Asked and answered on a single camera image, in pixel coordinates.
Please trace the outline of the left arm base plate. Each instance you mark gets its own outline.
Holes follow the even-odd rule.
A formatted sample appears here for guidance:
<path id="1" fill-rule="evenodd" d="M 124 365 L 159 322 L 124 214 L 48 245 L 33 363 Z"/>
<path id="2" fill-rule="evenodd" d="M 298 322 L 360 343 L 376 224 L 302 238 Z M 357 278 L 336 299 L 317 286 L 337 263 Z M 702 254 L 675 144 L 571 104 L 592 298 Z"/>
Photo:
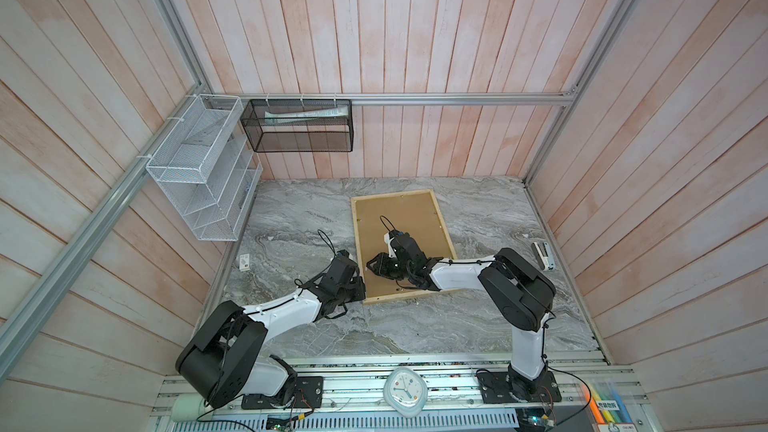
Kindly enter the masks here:
<path id="1" fill-rule="evenodd" d="M 241 408 L 243 410 L 289 409 L 291 407 L 320 408 L 323 389 L 324 378 L 322 376 L 298 376 L 295 379 L 289 379 L 288 384 L 276 396 L 245 394 L 242 398 Z"/>

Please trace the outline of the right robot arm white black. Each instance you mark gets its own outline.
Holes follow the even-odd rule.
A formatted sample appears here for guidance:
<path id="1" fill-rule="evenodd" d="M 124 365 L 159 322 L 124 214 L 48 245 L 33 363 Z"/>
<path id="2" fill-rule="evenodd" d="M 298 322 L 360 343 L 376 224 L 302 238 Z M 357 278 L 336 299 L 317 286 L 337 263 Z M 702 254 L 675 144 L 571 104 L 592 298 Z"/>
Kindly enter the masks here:
<path id="1" fill-rule="evenodd" d="M 508 393 L 518 401 L 536 399 L 554 378 L 545 358 L 545 328 L 553 317 L 554 284 L 511 248 L 473 260 L 428 257 L 414 238 L 393 230 L 385 235 L 387 250 L 366 263 L 373 274 L 408 281 L 418 290 L 484 291 L 511 324 L 513 348 L 505 376 Z"/>

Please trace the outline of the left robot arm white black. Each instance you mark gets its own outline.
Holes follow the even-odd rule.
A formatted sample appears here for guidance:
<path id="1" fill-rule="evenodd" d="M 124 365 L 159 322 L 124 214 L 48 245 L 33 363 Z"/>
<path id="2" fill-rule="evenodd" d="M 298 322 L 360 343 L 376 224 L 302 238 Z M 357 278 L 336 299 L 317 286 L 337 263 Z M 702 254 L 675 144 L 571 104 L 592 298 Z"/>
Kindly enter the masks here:
<path id="1" fill-rule="evenodd" d="M 257 360 L 264 343 L 321 319 L 347 313 L 365 298 L 359 267 L 346 250 L 288 295 L 260 305 L 220 303 L 176 359 L 176 371 L 206 404 L 217 408 L 240 394 L 259 395 L 276 406 L 293 400 L 298 374 L 283 359 Z"/>

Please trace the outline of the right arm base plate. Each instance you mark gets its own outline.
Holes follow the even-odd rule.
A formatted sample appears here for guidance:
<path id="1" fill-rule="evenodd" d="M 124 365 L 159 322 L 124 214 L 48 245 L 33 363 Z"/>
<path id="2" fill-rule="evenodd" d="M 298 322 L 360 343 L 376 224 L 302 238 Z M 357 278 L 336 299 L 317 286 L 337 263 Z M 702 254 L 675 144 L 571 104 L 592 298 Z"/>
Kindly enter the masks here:
<path id="1" fill-rule="evenodd" d="M 479 369 L 475 377 L 485 404 L 530 402 L 552 404 L 562 401 L 555 376 L 547 369 L 534 380 L 529 380 L 512 369 L 506 372 Z"/>

